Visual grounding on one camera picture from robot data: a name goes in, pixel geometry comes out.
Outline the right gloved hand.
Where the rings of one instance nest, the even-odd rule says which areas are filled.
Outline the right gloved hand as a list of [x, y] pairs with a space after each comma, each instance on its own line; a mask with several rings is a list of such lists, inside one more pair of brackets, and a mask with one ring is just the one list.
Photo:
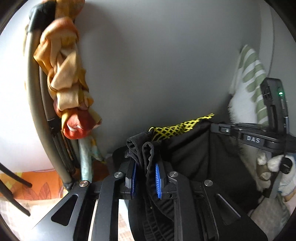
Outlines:
[[278, 193], [289, 201], [295, 194], [295, 156], [292, 154], [269, 157], [259, 151], [256, 173], [264, 197], [274, 198]]

